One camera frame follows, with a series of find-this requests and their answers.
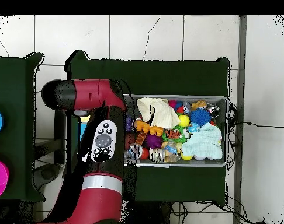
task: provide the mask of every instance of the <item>metal tray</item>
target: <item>metal tray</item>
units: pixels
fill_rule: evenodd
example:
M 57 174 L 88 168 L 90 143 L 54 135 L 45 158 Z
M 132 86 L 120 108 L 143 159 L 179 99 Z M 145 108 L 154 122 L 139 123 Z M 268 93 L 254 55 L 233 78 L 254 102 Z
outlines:
M 128 94 L 124 94 L 124 99 L 127 103 L 127 112 L 132 115 L 133 112 L 133 100 L 135 103 L 135 117 L 138 118 L 140 112 L 137 107 L 137 99 L 150 97 L 150 98 L 163 98 L 167 100 L 178 100 L 182 102 L 196 102 L 198 100 L 204 100 L 207 103 L 214 104 L 220 107 L 220 115 L 215 118 L 216 125 L 221 129 L 222 133 L 222 153 L 223 157 L 220 160 L 179 160 L 176 163 L 153 163 L 151 160 L 141 160 L 137 163 L 137 166 L 154 166 L 154 167 L 223 167 L 227 164 L 228 159 L 228 119 L 229 119 L 229 103 L 228 99 L 224 96 L 181 96 L 181 95 L 154 95 L 154 94 L 133 94 L 131 97 Z

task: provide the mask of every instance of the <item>blue spiky ball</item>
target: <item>blue spiky ball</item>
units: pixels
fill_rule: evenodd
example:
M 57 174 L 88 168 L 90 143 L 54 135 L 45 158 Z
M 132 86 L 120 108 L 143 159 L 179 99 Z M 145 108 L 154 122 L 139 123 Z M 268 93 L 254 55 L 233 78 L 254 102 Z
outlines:
M 210 116 L 209 112 L 205 109 L 198 108 L 195 111 L 192 111 L 192 114 L 190 116 L 191 122 L 195 122 L 202 127 L 203 125 L 210 122 L 212 117 Z

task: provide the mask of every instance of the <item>silver band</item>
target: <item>silver band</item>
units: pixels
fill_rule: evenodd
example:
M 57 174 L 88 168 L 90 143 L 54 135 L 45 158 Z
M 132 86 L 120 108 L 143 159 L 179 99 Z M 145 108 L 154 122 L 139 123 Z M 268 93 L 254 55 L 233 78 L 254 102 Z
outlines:
M 106 175 L 91 175 L 84 178 L 82 190 L 87 188 L 105 188 L 122 193 L 122 182 L 118 178 Z

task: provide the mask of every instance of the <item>green table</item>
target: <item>green table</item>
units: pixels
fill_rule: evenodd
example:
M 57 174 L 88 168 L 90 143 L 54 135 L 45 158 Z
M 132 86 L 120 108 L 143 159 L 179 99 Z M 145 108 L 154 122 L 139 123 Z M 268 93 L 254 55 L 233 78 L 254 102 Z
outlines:
M 227 58 L 215 62 L 98 60 L 87 59 L 85 53 L 79 50 L 70 56 L 67 65 L 72 79 L 123 79 L 134 94 L 227 96 Z M 77 145 L 77 119 L 73 119 L 72 124 L 74 152 Z M 129 170 L 127 167 L 124 169 L 126 182 Z M 225 167 L 138 167 L 136 200 L 214 200 L 224 205 L 225 174 Z
M 33 185 L 35 69 L 42 53 L 25 58 L 0 57 L 0 161 L 9 170 L 9 181 L 0 200 L 42 201 Z

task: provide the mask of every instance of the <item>white cloth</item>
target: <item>white cloth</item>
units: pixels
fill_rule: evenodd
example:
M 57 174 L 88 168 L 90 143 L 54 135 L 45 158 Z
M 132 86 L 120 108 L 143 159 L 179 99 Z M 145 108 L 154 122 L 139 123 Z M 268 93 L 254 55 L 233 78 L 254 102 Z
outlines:
M 154 113 L 154 118 L 150 126 L 172 129 L 181 122 L 166 99 L 140 98 L 137 100 L 137 105 L 144 122 L 149 121 Z

